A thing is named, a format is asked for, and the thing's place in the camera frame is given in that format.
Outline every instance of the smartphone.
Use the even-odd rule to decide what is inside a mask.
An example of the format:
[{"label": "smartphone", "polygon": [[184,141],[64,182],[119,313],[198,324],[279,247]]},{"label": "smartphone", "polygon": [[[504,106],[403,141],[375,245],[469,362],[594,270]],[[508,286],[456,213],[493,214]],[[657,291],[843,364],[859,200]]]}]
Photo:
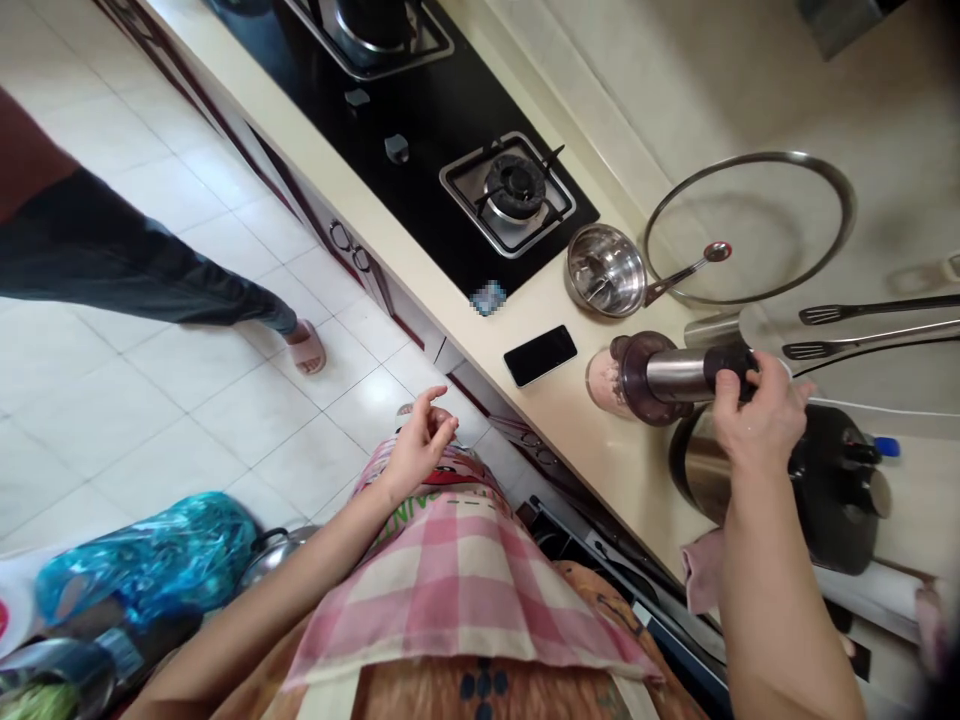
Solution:
[{"label": "smartphone", "polygon": [[577,355],[573,338],[563,325],[545,332],[503,356],[517,387],[529,385],[538,377],[558,368]]}]

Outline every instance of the gas stove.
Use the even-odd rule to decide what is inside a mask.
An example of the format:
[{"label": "gas stove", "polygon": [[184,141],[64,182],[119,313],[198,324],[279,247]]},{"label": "gas stove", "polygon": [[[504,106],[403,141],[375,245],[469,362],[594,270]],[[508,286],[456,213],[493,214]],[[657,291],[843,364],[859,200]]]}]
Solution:
[{"label": "gas stove", "polygon": [[434,0],[407,2],[402,52],[351,36],[338,0],[270,0],[255,17],[207,2],[482,314],[599,217]]},{"label": "gas stove", "polygon": [[337,0],[286,0],[341,69],[361,81],[393,75],[445,58],[453,41],[430,9],[407,2],[409,37],[395,47],[379,47],[362,40],[345,22]]},{"label": "gas stove", "polygon": [[544,158],[511,132],[440,170],[440,182],[493,249],[518,258],[570,217],[577,201],[553,172],[559,148]]}]

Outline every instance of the metal spatula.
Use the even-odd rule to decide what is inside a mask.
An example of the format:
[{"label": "metal spatula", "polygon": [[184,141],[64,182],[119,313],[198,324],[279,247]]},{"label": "metal spatula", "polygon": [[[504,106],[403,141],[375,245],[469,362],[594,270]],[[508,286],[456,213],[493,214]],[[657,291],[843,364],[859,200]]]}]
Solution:
[{"label": "metal spatula", "polygon": [[933,310],[957,306],[960,306],[960,295],[940,295],[939,297],[898,300],[888,303],[873,303],[872,305],[818,305],[801,310],[800,322],[804,325],[826,325],[830,322],[860,317],[861,315],[876,315],[903,310]]},{"label": "metal spatula", "polygon": [[946,320],[944,322],[933,323],[932,325],[921,325],[920,327],[906,328],[905,330],[893,330],[876,335],[865,335],[859,338],[847,338],[844,340],[821,340],[819,342],[800,342],[784,345],[783,354],[791,360],[819,360],[820,358],[832,357],[847,350],[854,350],[864,346],[893,346],[898,340],[910,338],[915,340],[935,340],[937,338],[948,338],[956,336],[960,339],[960,320]]}]

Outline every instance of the beige countertop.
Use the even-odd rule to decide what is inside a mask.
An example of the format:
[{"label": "beige countertop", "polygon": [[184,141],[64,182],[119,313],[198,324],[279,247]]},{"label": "beige countertop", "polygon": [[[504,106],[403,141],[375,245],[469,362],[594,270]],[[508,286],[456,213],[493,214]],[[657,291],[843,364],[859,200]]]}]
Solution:
[{"label": "beige countertop", "polygon": [[[225,95],[284,160],[295,166],[343,223],[453,339],[463,354],[530,423],[623,524],[682,578],[679,546],[712,527],[674,489],[666,464],[669,430],[622,420],[587,396],[584,374],[616,335],[656,330],[682,343],[692,312],[664,297],[632,317],[605,322],[578,310],[554,258],[492,317],[480,317],[410,234],[364,185],[312,123],[267,76],[201,0],[140,0],[186,56],[206,68]],[[589,139],[526,56],[478,0],[442,0],[503,86],[551,145],[600,212],[600,221],[637,237],[645,218]],[[518,389],[503,354],[557,325],[579,354]]]}]

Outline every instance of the floor tile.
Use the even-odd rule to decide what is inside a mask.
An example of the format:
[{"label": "floor tile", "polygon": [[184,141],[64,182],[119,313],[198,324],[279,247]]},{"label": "floor tile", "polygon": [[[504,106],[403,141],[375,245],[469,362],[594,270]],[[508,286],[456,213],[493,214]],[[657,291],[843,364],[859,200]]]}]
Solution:
[{"label": "floor tile", "polygon": [[173,233],[227,212],[216,195],[176,157],[147,163],[106,180],[130,204]]},{"label": "floor tile", "polygon": [[364,296],[363,288],[324,248],[316,248],[287,264],[297,279],[333,314]]},{"label": "floor tile", "polygon": [[366,462],[360,446],[326,415],[318,415],[254,469],[297,510],[313,517]]},{"label": "floor tile", "polygon": [[380,362],[410,342],[407,334],[369,295],[341,310],[337,319]]},{"label": "floor tile", "polygon": [[280,266],[280,261],[229,213],[183,231],[180,239],[201,255],[249,280],[256,280]]},{"label": "floor tile", "polygon": [[184,410],[194,410],[263,362],[232,328],[175,325],[126,354]]},{"label": "floor tile", "polygon": [[33,115],[111,95],[106,83],[20,0],[0,3],[0,85]]},{"label": "floor tile", "polygon": [[225,491],[249,512],[261,530],[301,527],[307,518],[253,471],[248,472]]},{"label": "floor tile", "polygon": [[0,458],[0,537],[83,484],[79,474],[9,419],[0,420]]},{"label": "floor tile", "polygon": [[17,300],[15,298],[5,298],[0,297],[0,313],[6,312],[7,310],[13,310],[17,305],[22,304],[23,300]]},{"label": "floor tile", "polygon": [[102,337],[117,352],[126,352],[132,347],[170,327],[170,323],[148,320],[136,315],[125,315],[110,310],[71,305],[74,314],[83,320],[97,335]]},{"label": "floor tile", "polygon": [[0,314],[0,408],[12,413],[116,356],[65,305],[25,302]]},{"label": "floor tile", "polygon": [[359,480],[360,474],[357,473],[357,476],[351,478],[340,492],[333,496],[330,502],[320,508],[320,512],[314,515],[310,522],[318,527],[323,527],[333,520],[333,516],[343,510],[344,506],[350,502],[350,498],[353,495],[353,488],[356,487]]},{"label": "floor tile", "polygon": [[457,428],[457,439],[472,447],[480,441],[490,423],[467,396],[453,384],[445,375],[441,375],[427,356],[413,343],[404,346],[399,352],[391,356],[383,366],[390,371],[397,380],[416,397],[432,385],[446,385],[447,392],[433,401],[437,407],[449,410],[460,420]]},{"label": "floor tile", "polygon": [[566,501],[561,499],[557,491],[550,487],[550,483],[544,479],[540,472],[530,463],[526,463],[526,465],[523,472],[512,483],[509,485],[501,484],[510,507],[516,510],[529,500],[531,495],[536,495],[554,512],[561,512],[567,508]]},{"label": "floor tile", "polygon": [[184,417],[111,465],[91,482],[117,507],[141,520],[190,495],[223,490],[247,466]]},{"label": "floor tile", "polygon": [[[257,284],[278,295],[298,317],[309,320],[314,327],[320,327],[331,317],[330,311],[286,268],[277,268],[257,278]],[[287,346],[278,333],[256,320],[239,323],[236,327],[264,357],[271,358]]]},{"label": "floor tile", "polygon": [[284,350],[270,362],[321,410],[377,368],[377,361],[336,318],[317,328],[327,351],[327,364],[314,375],[303,375]]},{"label": "floor tile", "polygon": [[170,148],[115,95],[68,105],[37,121],[96,175],[120,173],[170,155]]},{"label": "floor tile", "polygon": [[175,153],[220,139],[203,116],[166,83],[121,92],[120,98]]},{"label": "floor tile", "polygon": [[37,13],[113,90],[166,82],[92,2],[32,0]]},{"label": "floor tile", "polygon": [[317,406],[269,363],[193,412],[197,422],[250,466],[319,414]]},{"label": "floor tile", "polygon": [[223,141],[181,153],[180,159],[231,210],[270,192],[260,178],[250,171],[237,151],[227,147]]},{"label": "floor tile", "polygon": [[75,547],[132,522],[134,518],[87,483],[0,540],[0,553]]},{"label": "floor tile", "polygon": [[237,208],[235,214],[281,262],[317,247],[313,235],[272,195]]},{"label": "floor tile", "polygon": [[511,488],[530,467],[527,459],[496,428],[490,428],[473,449],[490,468],[505,491]]},{"label": "floor tile", "polygon": [[73,470],[90,478],[182,414],[117,358],[13,417]]},{"label": "floor tile", "polygon": [[367,453],[397,429],[397,410],[414,398],[379,367],[326,409],[327,417]]}]

